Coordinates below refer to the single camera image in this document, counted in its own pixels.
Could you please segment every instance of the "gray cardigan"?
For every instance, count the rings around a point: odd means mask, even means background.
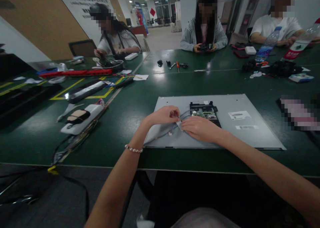
[[[182,40],[180,41],[180,48],[186,51],[193,51],[193,47],[197,44],[196,30],[195,30],[196,19],[193,18],[189,21]],[[217,24],[215,26],[213,44],[217,46],[218,49],[224,48],[228,43],[228,38],[223,31],[221,22],[217,19]]]

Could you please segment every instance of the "blue bottle label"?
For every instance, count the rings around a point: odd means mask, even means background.
[[[268,56],[272,51],[273,47],[262,46],[257,54],[257,56]]]

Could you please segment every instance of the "wooden wall panel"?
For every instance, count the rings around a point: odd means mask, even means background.
[[[89,39],[62,0],[8,1],[16,9],[0,16],[52,60],[72,58],[68,43]]]
[[[117,15],[117,18],[119,21],[123,21],[125,24],[127,23],[126,18],[124,17],[124,14],[122,12],[122,9],[120,7],[119,1],[118,0],[110,0],[110,3],[115,10],[115,13]]]

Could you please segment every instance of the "banner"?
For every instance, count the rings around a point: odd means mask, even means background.
[[[114,10],[110,0],[62,0],[67,6],[73,17],[79,23],[83,31],[92,39],[96,45],[99,44],[101,38],[101,31],[99,25],[95,20],[91,20],[89,8],[94,3],[101,3],[106,5],[112,13]]]
[[[148,34],[149,32],[148,32],[148,28],[147,28],[147,21],[146,21],[144,14],[143,14],[141,4],[138,2],[135,2],[135,3],[136,3],[136,7],[137,7],[137,17],[139,20],[139,24],[144,25],[146,32]]]

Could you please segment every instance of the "white banner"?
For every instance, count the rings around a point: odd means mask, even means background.
[[[71,14],[77,20],[83,31],[92,39],[96,45],[99,44],[101,31],[98,23],[91,20],[89,7],[94,3],[105,4],[114,13],[110,0],[62,0]]]

